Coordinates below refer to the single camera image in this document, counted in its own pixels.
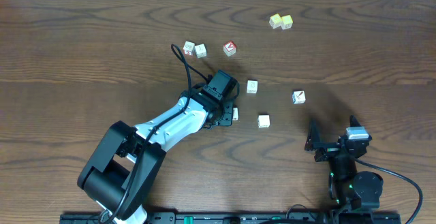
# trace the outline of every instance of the cube with letter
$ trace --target cube with letter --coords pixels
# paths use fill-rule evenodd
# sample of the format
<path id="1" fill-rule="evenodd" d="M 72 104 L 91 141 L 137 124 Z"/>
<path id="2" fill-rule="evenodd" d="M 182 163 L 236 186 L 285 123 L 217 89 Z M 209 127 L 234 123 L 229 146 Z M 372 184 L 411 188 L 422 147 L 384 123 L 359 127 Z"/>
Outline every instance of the cube with letter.
<path id="1" fill-rule="evenodd" d="M 281 26 L 281 17 L 279 14 L 270 17 L 270 25 L 274 29 Z"/>
<path id="2" fill-rule="evenodd" d="M 200 44 L 196 46 L 195 49 L 196 49 L 197 58 L 202 58 L 206 56 L 207 52 L 206 52 L 206 46 L 204 46 L 204 44 Z"/>
<path id="3" fill-rule="evenodd" d="M 185 53 L 187 55 L 192 55 L 193 47 L 195 45 L 196 45 L 195 43 L 186 41 L 185 45 L 183 46 L 183 53 Z"/>
<path id="4" fill-rule="evenodd" d="M 259 128 L 270 127 L 270 116 L 269 115 L 259 115 L 258 126 L 259 126 Z"/>
<path id="5" fill-rule="evenodd" d="M 258 92 L 258 81 L 248 80 L 247 93 L 256 94 Z"/>
<path id="6" fill-rule="evenodd" d="M 236 53 L 236 45 L 232 41 L 224 44 L 224 53 L 229 57 Z"/>
<path id="7" fill-rule="evenodd" d="M 284 16 L 281 18 L 281 28 L 283 30 L 289 29 L 292 27 L 292 23 L 294 21 L 292 20 L 292 17 L 290 15 Z"/>
<path id="8" fill-rule="evenodd" d="M 238 108 L 233 108 L 233 120 L 237 121 L 239 119 Z"/>
<path id="9" fill-rule="evenodd" d="M 294 104 L 302 104 L 306 101 L 306 96 L 304 91 L 294 91 L 292 93 L 292 102 Z"/>

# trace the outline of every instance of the wooden cube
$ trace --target wooden cube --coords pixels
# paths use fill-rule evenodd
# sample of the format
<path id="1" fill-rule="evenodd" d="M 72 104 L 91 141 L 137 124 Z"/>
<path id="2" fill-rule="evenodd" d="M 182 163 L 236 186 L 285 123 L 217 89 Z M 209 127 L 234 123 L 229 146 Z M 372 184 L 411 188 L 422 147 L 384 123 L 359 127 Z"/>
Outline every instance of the wooden cube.
<path id="1" fill-rule="evenodd" d="M 292 23 L 294 23 L 294 21 L 292 20 L 292 17 L 290 15 L 281 18 L 281 28 L 283 30 L 291 28 Z"/>
<path id="2" fill-rule="evenodd" d="M 259 128 L 268 128 L 270 126 L 270 116 L 269 115 L 259 115 L 258 126 L 259 126 Z"/>
<path id="3" fill-rule="evenodd" d="M 197 58 L 202 58 L 207 55 L 206 46 L 204 46 L 204 44 L 200 44 L 199 46 L 196 46 L 195 49 L 196 49 Z"/>
<path id="4" fill-rule="evenodd" d="M 238 108 L 233 108 L 233 120 L 237 121 L 239 119 Z"/>
<path id="5" fill-rule="evenodd" d="M 304 91 L 294 91 L 292 93 L 292 102 L 294 104 L 302 104 L 306 101 L 306 96 Z"/>
<path id="6" fill-rule="evenodd" d="M 224 53 L 229 57 L 236 53 L 236 45 L 232 41 L 224 44 Z"/>
<path id="7" fill-rule="evenodd" d="M 185 42 L 185 45 L 183 46 L 183 52 L 187 55 L 192 55 L 193 47 L 195 46 L 195 43 L 192 42 Z"/>
<path id="8" fill-rule="evenodd" d="M 248 80 L 247 93 L 256 94 L 258 92 L 258 81 Z"/>
<path id="9" fill-rule="evenodd" d="M 270 25 L 274 29 L 281 26 L 281 17 L 279 14 L 270 17 Z"/>

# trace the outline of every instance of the green led light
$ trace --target green led light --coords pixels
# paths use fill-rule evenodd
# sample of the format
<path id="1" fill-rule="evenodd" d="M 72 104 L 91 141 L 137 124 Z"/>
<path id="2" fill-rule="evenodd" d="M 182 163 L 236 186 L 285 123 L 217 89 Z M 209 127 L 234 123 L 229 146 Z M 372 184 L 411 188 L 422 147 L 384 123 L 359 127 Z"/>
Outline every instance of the green led light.
<path id="1" fill-rule="evenodd" d="M 183 219 L 183 224 L 193 224 L 193 217 L 185 217 Z"/>
<path id="2" fill-rule="evenodd" d="M 279 220 L 279 219 L 281 219 L 280 217 L 273 217 L 272 218 L 273 220 Z"/>

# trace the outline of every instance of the yellow cube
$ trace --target yellow cube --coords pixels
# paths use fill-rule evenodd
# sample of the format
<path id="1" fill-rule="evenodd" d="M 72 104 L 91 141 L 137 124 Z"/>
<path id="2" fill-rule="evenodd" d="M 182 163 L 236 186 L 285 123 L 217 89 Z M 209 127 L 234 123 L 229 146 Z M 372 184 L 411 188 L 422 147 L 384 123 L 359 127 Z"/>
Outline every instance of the yellow cube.
<path id="1" fill-rule="evenodd" d="M 294 23 L 294 21 L 292 21 L 292 17 L 290 15 L 281 18 L 281 28 L 283 30 L 291 28 L 292 23 Z"/>
<path id="2" fill-rule="evenodd" d="M 270 25 L 273 28 L 277 28 L 277 27 L 281 26 L 281 17 L 279 14 L 275 14 L 274 16 L 270 17 Z"/>

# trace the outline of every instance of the black mount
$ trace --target black mount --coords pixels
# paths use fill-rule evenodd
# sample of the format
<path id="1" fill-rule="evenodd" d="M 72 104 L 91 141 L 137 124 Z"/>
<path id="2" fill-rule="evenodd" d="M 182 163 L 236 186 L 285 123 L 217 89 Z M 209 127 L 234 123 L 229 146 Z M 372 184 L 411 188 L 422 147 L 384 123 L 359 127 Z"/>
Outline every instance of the black mount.
<path id="1" fill-rule="evenodd" d="M 283 212 L 148 212 L 146 224 L 262 224 L 265 221 L 277 219 L 294 219 L 301 221 L 315 221 L 319 224 L 334 224 L 328 218 L 329 213 L 311 210 L 311 214 L 301 209 L 288 215 Z M 91 224 L 97 223 L 98 214 L 62 214 L 60 224 Z M 400 215 L 395 213 L 373 213 L 362 216 L 356 214 L 342 214 L 339 224 L 401 224 Z"/>
<path id="2" fill-rule="evenodd" d="M 232 98 L 229 98 L 235 86 L 237 86 L 237 93 Z M 213 101 L 209 110 L 205 108 L 209 112 L 205 128 L 212 129 L 215 126 L 231 126 L 233 121 L 233 103 L 239 96 L 238 81 L 224 71 L 219 70 L 212 80 L 203 86 L 200 94 L 203 96 L 198 99 L 209 98 Z"/>
<path id="3" fill-rule="evenodd" d="M 356 163 L 350 155 L 359 158 L 367 153 L 372 137 L 356 117 L 350 116 L 349 124 L 350 127 L 345 130 L 344 135 L 339 136 L 337 142 L 325 143 L 315 122 L 311 121 L 305 150 L 314 150 L 316 162 L 328 161 L 330 165 L 329 194 L 341 206 L 341 211 L 336 211 L 333 215 L 360 218 L 352 214 L 359 213 L 363 218 L 364 214 L 371 216 L 373 210 L 379 208 L 383 178 L 373 172 L 357 172 Z"/>

